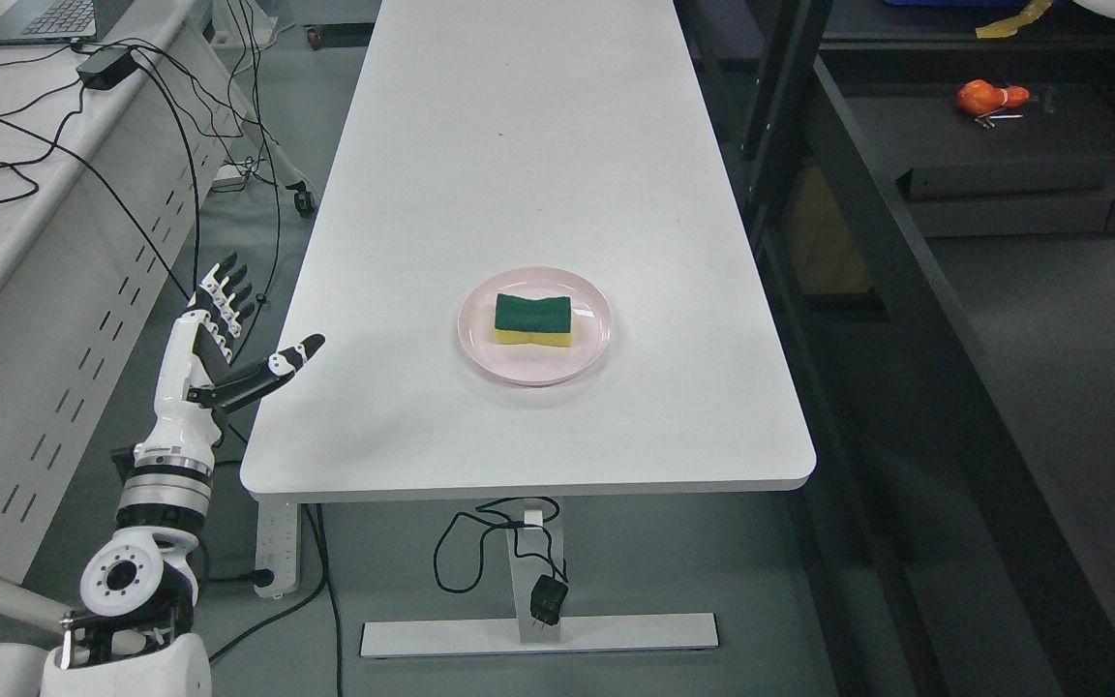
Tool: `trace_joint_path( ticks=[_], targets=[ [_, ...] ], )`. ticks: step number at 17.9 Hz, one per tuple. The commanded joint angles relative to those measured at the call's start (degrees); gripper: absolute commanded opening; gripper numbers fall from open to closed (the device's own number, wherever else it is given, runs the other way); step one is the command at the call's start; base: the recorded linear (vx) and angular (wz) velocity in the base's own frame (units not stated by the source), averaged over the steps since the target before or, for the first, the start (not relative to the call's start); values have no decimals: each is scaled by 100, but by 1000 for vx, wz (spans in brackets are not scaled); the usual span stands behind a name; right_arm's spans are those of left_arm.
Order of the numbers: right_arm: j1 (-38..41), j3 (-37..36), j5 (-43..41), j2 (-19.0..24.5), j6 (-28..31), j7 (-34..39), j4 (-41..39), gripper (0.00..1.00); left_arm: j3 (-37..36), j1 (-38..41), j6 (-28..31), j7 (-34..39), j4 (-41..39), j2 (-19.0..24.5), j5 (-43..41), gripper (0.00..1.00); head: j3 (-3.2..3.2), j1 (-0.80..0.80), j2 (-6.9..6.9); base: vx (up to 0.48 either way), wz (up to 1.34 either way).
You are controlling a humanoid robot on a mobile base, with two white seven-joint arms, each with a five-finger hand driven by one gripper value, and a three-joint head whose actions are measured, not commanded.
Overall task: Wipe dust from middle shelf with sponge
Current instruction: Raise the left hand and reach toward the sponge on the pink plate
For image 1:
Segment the black white robot index finger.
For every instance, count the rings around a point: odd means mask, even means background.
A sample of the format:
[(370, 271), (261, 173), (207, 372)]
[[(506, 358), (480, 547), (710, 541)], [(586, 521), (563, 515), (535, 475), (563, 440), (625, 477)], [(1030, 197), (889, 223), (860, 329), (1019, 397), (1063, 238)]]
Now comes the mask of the black white robot index finger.
[(248, 343), (248, 336), (251, 335), (251, 318), (256, 313), (254, 301), (243, 301), (236, 303), (231, 297), (223, 304), (223, 357), (227, 365), (233, 365), (239, 356), (240, 349)]

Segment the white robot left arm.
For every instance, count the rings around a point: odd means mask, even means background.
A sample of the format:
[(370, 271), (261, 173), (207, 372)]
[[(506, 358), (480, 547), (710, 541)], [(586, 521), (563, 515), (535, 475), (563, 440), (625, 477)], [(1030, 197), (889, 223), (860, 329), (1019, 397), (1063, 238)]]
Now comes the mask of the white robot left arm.
[(61, 643), (0, 643), (0, 696), (209, 696), (211, 658), (194, 632), (200, 582), (190, 555), (211, 502), (214, 447), (231, 413), (290, 383), (319, 333), (234, 369), (254, 311), (248, 267), (229, 255), (198, 279), (171, 327), (149, 436), (116, 454), (122, 496), (112, 538), (85, 564), (81, 606)]

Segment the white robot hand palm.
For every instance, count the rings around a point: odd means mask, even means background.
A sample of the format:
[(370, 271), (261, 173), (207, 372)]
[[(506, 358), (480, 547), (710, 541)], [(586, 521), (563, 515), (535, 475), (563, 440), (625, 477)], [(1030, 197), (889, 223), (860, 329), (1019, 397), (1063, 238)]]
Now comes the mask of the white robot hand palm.
[(213, 383), (197, 354), (198, 339), (209, 339), (209, 312), (186, 312), (172, 325), (152, 401), (156, 423), (149, 437), (134, 446), (133, 473), (168, 459), (178, 459), (180, 467), (200, 473), (214, 467), (213, 446), (221, 439), (221, 429), (209, 408), (187, 400), (192, 385), (207, 387)]

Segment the black white robot little finger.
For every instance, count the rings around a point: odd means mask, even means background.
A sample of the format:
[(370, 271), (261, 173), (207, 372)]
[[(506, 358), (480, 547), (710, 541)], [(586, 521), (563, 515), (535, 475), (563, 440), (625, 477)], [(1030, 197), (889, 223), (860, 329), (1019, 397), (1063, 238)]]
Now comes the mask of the black white robot little finger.
[(205, 310), (209, 313), (226, 312), (229, 304), (226, 283), (233, 275), (235, 263), (236, 253), (230, 253), (209, 269), (192, 292), (192, 309)]

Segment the black white robot ring finger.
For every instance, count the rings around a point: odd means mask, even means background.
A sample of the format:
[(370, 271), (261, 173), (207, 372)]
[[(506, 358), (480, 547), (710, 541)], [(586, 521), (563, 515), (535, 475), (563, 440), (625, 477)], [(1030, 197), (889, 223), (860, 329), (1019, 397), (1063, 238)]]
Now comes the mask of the black white robot ring finger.
[[(243, 289), (243, 290), (245, 290), (245, 288), (249, 285), (249, 284), (243, 284), (245, 275), (248, 275), (248, 267), (236, 267), (236, 268), (234, 268), (233, 275), (231, 275), (230, 281), (226, 283), (226, 288), (229, 288), (229, 289)], [(248, 294), (248, 292), (244, 291), (243, 296), (244, 296), (244, 299), (245, 299), (245, 297), (248, 297), (250, 294)]]

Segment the black white robot middle finger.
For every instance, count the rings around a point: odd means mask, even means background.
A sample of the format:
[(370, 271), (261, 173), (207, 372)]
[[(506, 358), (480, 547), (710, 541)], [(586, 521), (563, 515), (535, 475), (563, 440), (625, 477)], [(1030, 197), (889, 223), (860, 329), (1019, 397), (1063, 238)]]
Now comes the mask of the black white robot middle finger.
[(248, 285), (245, 290), (243, 289), (229, 289), (223, 287), (217, 287), (214, 290), (214, 318), (221, 323), (223, 330), (225, 326), (223, 325), (223, 304), (226, 303), (231, 297), (236, 301), (236, 303), (243, 303), (243, 301), (249, 301), (244, 299), (243, 292), (246, 291), (251, 294), (251, 285)]

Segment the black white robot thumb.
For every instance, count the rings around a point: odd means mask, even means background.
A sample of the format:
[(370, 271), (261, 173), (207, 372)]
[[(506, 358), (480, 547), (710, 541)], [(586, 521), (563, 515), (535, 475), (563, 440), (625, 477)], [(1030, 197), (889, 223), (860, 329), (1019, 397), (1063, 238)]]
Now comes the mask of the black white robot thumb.
[(292, 380), (324, 343), (323, 333), (307, 336), (301, 343), (280, 348), (265, 360), (231, 372), (222, 383), (190, 387), (187, 401), (211, 410), (240, 410)]

